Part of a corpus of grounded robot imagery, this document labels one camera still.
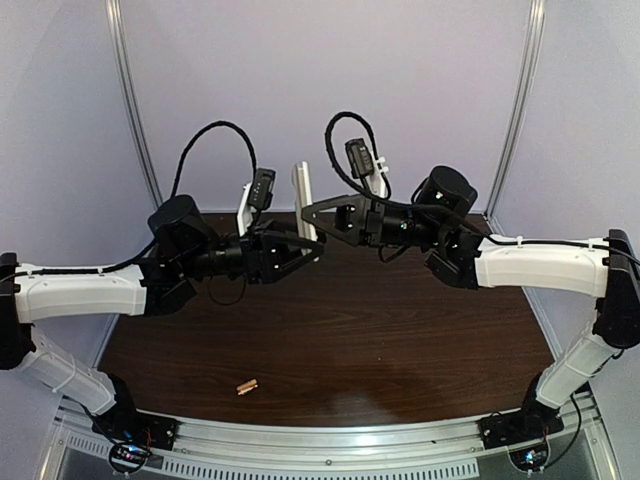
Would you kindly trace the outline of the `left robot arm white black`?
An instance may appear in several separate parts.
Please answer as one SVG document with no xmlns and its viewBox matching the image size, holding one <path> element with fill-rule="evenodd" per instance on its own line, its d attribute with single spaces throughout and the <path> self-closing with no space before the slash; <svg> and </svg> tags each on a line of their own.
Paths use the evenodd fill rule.
<svg viewBox="0 0 640 480">
<path fill-rule="evenodd" d="M 151 243 L 112 266 L 44 268 L 1 256 L 1 367 L 30 372 L 82 405 L 103 429 L 142 428 L 126 383 L 92 369 L 47 340 L 39 320 L 92 314 L 174 314 L 196 297 L 195 283 L 216 276 L 273 284 L 315 261 L 325 238 L 301 237 L 295 226 L 267 221 L 244 234 L 218 234 L 194 199 L 178 195 L 149 218 Z"/>
</svg>

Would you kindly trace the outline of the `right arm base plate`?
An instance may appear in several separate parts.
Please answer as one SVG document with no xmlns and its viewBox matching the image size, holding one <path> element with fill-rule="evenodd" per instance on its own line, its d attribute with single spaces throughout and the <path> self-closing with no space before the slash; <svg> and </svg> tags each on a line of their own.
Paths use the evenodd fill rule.
<svg viewBox="0 0 640 480">
<path fill-rule="evenodd" d="M 555 411 L 550 415 L 539 412 L 494 412 L 477 421 L 481 440 L 486 450 L 512 446 L 561 432 L 564 423 Z"/>
</svg>

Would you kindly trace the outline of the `white remote control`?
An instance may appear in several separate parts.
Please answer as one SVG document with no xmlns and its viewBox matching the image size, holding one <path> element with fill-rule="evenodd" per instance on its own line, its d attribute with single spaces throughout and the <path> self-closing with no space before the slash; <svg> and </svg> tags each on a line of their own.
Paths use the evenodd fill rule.
<svg viewBox="0 0 640 480">
<path fill-rule="evenodd" d="M 295 217 L 298 235 L 316 241 L 315 227 L 302 218 L 302 210 L 313 203 L 309 165 L 306 161 L 296 163 L 292 169 L 292 185 L 295 191 Z"/>
</svg>

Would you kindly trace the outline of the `orange AA battery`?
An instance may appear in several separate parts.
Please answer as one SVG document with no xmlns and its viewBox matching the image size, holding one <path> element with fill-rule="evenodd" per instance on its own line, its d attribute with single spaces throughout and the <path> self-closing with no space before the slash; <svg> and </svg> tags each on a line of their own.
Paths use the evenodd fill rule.
<svg viewBox="0 0 640 480">
<path fill-rule="evenodd" d="M 257 384 L 258 384 L 258 382 L 257 382 L 257 380 L 256 380 L 256 379 L 252 379 L 252 380 L 249 380 L 249 381 L 244 382 L 244 383 L 242 383 L 241 385 L 237 386 L 237 387 L 236 387 L 236 391 L 237 391 L 237 388 L 238 388 L 238 387 L 240 387 L 240 386 L 242 386 L 242 385 L 253 384 L 253 383 L 257 383 Z"/>
<path fill-rule="evenodd" d="M 237 388 L 237 395 L 238 396 L 247 395 L 248 393 L 256 390 L 258 387 L 259 385 L 257 383 L 242 385 Z"/>
</svg>

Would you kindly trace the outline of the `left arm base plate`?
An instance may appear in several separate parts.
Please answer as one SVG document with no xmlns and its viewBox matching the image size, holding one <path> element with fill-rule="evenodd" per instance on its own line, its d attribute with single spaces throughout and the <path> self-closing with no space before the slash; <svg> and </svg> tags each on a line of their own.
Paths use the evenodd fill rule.
<svg viewBox="0 0 640 480">
<path fill-rule="evenodd" d="M 171 417 L 136 411 L 135 413 L 90 417 L 92 430 L 108 440 L 171 451 L 179 422 Z"/>
</svg>

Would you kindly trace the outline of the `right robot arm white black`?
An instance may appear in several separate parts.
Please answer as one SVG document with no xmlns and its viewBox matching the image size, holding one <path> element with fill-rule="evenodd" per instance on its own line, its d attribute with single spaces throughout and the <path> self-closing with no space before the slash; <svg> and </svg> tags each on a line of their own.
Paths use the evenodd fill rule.
<svg viewBox="0 0 640 480">
<path fill-rule="evenodd" d="M 433 168 L 411 204 L 381 198 L 368 185 L 355 195 L 313 201 L 306 164 L 298 166 L 294 188 L 299 220 L 352 246 L 419 248 L 446 285 L 546 288 L 595 298 L 594 319 L 531 382 L 526 414 L 554 414 L 610 359 L 639 343 L 639 262 L 622 230 L 581 241 L 485 235 L 464 220 L 476 190 L 448 166 Z"/>
</svg>

